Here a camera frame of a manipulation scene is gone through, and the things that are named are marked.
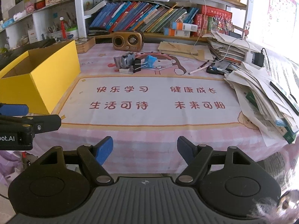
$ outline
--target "pen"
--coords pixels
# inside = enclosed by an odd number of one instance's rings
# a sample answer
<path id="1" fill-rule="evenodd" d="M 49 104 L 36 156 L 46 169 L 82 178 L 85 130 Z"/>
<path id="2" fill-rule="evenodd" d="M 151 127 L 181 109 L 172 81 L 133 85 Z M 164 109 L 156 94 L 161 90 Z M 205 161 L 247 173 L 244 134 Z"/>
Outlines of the pen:
<path id="1" fill-rule="evenodd" d="M 201 68 L 199 68 L 199 69 L 196 69 L 195 71 L 191 71 L 191 72 L 189 72 L 188 74 L 191 75 L 191 74 L 193 74 L 193 73 L 195 73 L 195 72 L 197 72 L 197 71 L 201 71 L 201 70 L 206 69 L 206 68 L 208 68 L 208 67 L 209 67 L 209 66 L 201 67 Z"/>
<path id="2" fill-rule="evenodd" d="M 217 68 L 217 67 L 215 67 L 215 66 L 212 66 L 212 69 L 213 69 L 214 71 L 220 71 L 220 72 L 223 72 L 223 73 L 229 73 L 229 71 L 227 71 L 227 70 L 223 70 L 223 69 L 220 69 L 220 68 Z"/>

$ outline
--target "pink checkered tablecloth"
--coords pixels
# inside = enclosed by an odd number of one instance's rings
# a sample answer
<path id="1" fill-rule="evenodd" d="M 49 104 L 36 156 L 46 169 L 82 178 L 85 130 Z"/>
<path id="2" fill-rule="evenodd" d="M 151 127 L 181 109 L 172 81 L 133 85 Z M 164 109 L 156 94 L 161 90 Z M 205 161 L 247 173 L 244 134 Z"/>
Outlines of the pink checkered tablecloth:
<path id="1" fill-rule="evenodd" d="M 139 52 L 138 55 L 156 52 L 158 52 L 158 44 L 145 44 L 142 52 Z M 113 50 L 111 44 L 96 44 L 87 53 L 78 55 L 81 65 L 79 78 L 93 75 L 119 75 L 114 66 L 113 57 L 123 54 L 123 51 Z M 163 54 L 159 54 L 159 58 L 163 60 Z M 179 56 L 176 56 L 176 59 L 172 62 L 171 67 L 165 70 L 157 69 L 151 73 L 167 77 L 173 76 L 173 80 L 176 77 L 215 78 L 218 80 L 223 78 L 205 71 L 188 75 L 188 72 L 197 69 L 201 63 L 195 59 Z M 139 73 L 140 76 L 145 71 L 148 72 L 148 70 L 142 70 L 136 74 Z M 53 113 L 59 113 L 59 108 L 64 102 L 65 97 L 62 98 Z M 74 110 L 74 114 L 79 113 L 79 108 Z M 36 135 L 33 141 L 33 150 L 30 153 L 41 156 L 56 145 L 62 146 L 64 150 L 74 150 L 85 143 L 96 144 L 105 136 L 111 136 L 114 141 L 113 152 L 103 165 L 109 173 L 180 173 L 186 167 L 186 163 L 176 149 L 179 136 L 185 136 L 194 144 L 210 145 L 215 150 L 226 150 L 228 146 L 234 145 L 255 161 L 265 159 L 277 151 L 284 151 L 284 154 L 288 154 L 287 150 L 292 147 L 286 146 L 288 149 L 283 150 L 287 144 L 286 141 L 273 142 L 271 146 L 267 147 L 260 131 L 244 122 L 227 127 L 198 129 L 182 127 L 176 130 L 122 130 L 118 127 L 116 129 L 111 127 L 97 129 L 94 127 L 70 127 L 62 124 L 58 131 Z"/>

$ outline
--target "cartoon character print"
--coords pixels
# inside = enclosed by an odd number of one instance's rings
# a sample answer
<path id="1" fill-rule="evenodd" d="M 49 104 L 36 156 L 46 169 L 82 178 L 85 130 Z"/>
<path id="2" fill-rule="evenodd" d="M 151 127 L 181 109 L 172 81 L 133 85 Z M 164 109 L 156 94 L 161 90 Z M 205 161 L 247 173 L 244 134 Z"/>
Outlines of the cartoon character print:
<path id="1" fill-rule="evenodd" d="M 154 73 L 156 75 L 184 75 L 187 71 L 180 64 L 180 61 L 168 54 L 161 52 L 137 52 L 136 58 L 144 59 L 147 55 L 151 55 L 157 58 L 154 63 L 154 68 L 145 68 L 139 72 L 143 74 Z"/>
<path id="2" fill-rule="evenodd" d="M 258 130 L 259 128 L 253 124 L 242 112 L 239 114 L 238 121 L 249 129 Z"/>

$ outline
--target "table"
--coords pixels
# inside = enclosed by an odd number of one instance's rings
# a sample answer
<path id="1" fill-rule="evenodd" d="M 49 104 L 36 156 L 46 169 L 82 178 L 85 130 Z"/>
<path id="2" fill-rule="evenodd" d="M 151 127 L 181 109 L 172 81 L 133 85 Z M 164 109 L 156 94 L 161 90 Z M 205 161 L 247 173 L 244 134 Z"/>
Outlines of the table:
<path id="1" fill-rule="evenodd" d="M 176 149 L 179 136 L 215 150 L 234 145 L 255 161 L 283 149 L 285 141 L 265 145 L 222 76 L 188 75 L 201 63 L 157 53 L 157 48 L 145 44 L 136 54 L 156 56 L 157 67 L 134 75 L 118 72 L 113 57 L 124 52 L 111 44 L 79 54 L 82 72 L 53 111 L 62 126 L 36 135 L 30 153 L 40 156 L 55 145 L 74 150 L 111 136 L 114 149 L 103 165 L 109 173 L 180 173 L 186 163 Z"/>

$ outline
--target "yellow box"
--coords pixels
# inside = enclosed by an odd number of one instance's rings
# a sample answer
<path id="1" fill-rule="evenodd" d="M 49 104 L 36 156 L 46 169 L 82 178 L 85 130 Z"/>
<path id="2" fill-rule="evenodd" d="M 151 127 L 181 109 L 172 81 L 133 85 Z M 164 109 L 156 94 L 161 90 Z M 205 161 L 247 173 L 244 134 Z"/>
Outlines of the yellow box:
<path id="1" fill-rule="evenodd" d="M 0 71 L 0 102 L 50 114 L 79 73 L 75 41 L 28 50 Z"/>

